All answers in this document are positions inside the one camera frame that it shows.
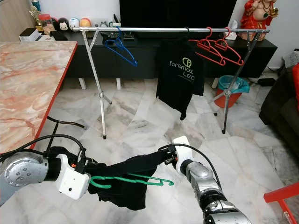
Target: jar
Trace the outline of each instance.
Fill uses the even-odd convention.
[[[40,14],[38,15],[38,18],[42,23],[43,32],[46,35],[49,35],[51,31],[55,31],[51,16],[49,14]]]

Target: red chair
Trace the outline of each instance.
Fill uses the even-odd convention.
[[[284,188],[272,191],[270,193],[264,194],[264,199],[266,203],[277,201],[284,212],[285,217],[288,219],[290,224],[297,224],[295,217],[286,205],[284,199],[299,195],[299,182],[286,186]]]

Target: red statue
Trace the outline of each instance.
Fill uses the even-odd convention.
[[[245,4],[245,11],[241,19],[242,29],[266,29],[273,17],[278,16],[278,9],[273,6],[276,0],[249,0]],[[252,41],[254,33],[249,35]],[[265,39],[266,34],[261,34],[259,41]],[[240,37],[247,40],[247,34],[241,33]]]

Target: white wall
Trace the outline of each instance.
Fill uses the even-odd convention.
[[[93,26],[101,21],[112,21],[113,14],[120,17],[119,0],[39,0],[39,3],[42,13],[68,20],[87,17]]]
[[[240,24],[246,2],[237,1],[231,20],[235,19]],[[268,66],[279,68],[283,64],[282,56],[299,48],[299,0],[277,0],[274,6],[279,9],[279,16],[269,26],[270,33],[266,39],[278,46],[278,49]]]
[[[231,20],[240,24],[246,2],[237,1]],[[100,21],[112,21],[113,13],[120,17],[119,0],[40,0],[40,5],[42,13],[52,17],[87,17],[93,26]],[[269,66],[279,68],[283,63],[281,57],[299,48],[299,0],[277,0],[275,7],[279,8],[279,16],[273,19],[266,38],[278,46]]]

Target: red bucket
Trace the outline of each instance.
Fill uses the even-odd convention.
[[[218,88],[216,95],[218,96],[222,92],[223,92],[223,90]],[[232,107],[241,95],[242,95],[242,93],[232,93],[229,97],[228,107],[229,108]],[[217,106],[224,108],[225,107],[225,96],[220,97],[219,99],[215,100],[214,102]]]

